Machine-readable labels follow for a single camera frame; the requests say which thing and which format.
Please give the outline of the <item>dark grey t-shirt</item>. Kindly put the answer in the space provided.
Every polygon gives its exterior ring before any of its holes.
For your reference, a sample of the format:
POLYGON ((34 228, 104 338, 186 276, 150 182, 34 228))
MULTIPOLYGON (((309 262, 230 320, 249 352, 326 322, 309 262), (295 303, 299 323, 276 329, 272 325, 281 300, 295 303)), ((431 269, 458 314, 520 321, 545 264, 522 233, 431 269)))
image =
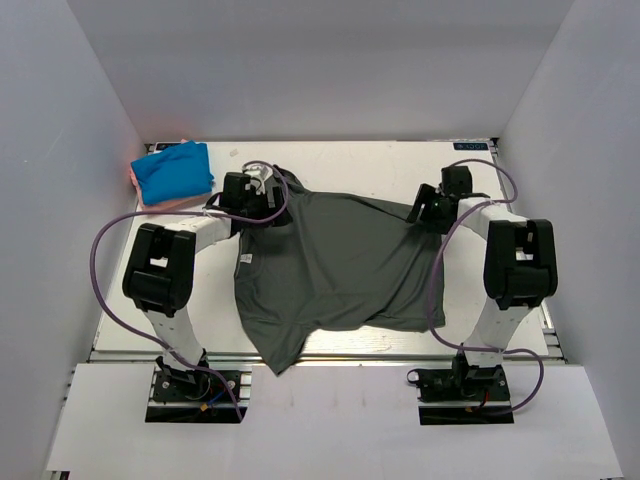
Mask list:
POLYGON ((291 223, 244 230, 234 273, 242 328, 274 374, 317 330, 444 325, 444 277, 430 276, 441 237, 408 223, 410 206, 284 176, 291 223))

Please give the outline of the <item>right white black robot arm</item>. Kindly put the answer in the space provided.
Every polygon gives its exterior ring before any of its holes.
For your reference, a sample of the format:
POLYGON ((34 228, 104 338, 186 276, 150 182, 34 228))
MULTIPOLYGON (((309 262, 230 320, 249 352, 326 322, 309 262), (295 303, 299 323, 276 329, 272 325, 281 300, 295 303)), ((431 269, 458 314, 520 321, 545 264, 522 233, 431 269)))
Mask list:
POLYGON ((459 345, 428 328, 441 344, 454 349, 466 364, 453 371, 451 384, 472 399, 488 385, 486 371, 497 368, 508 344, 529 312, 555 294, 558 287, 554 231, 550 221, 527 219, 510 212, 509 199, 492 199, 473 190, 468 160, 441 170, 441 183, 422 184, 407 217, 444 237, 427 281, 427 307, 436 305, 437 278, 443 272, 444 250, 454 232, 465 227, 485 241, 483 285, 486 301, 472 333, 459 345))

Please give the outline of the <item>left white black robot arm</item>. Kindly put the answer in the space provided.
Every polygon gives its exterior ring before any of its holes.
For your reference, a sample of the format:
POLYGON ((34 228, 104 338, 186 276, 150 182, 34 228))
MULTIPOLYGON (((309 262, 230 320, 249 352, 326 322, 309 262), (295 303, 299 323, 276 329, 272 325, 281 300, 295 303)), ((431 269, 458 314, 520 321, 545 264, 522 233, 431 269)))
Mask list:
POLYGON ((196 255, 248 228, 284 226, 289 187, 282 173, 259 162, 224 177, 199 214, 165 225, 142 224, 124 273, 123 293, 152 325, 163 355, 161 366, 180 371, 177 387, 199 399, 211 387, 205 349, 197 340, 187 304, 196 255))

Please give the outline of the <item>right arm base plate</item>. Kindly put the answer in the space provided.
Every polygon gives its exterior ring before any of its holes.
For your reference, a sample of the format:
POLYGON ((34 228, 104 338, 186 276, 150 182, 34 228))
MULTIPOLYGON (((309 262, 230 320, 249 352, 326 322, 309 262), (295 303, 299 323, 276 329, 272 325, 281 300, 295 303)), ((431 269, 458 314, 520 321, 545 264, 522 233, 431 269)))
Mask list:
POLYGON ((511 395, 501 366, 466 373, 448 369, 413 369, 407 381, 418 390, 421 426, 508 425, 514 423, 511 395))

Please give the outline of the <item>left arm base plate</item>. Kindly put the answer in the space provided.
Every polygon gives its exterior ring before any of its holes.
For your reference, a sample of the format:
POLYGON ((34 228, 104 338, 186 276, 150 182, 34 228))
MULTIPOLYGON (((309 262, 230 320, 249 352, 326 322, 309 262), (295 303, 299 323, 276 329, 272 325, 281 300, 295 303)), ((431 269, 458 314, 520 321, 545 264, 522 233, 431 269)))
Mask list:
POLYGON ((240 424, 223 382, 198 372, 192 382, 160 369, 152 376, 145 422, 150 424, 240 424))

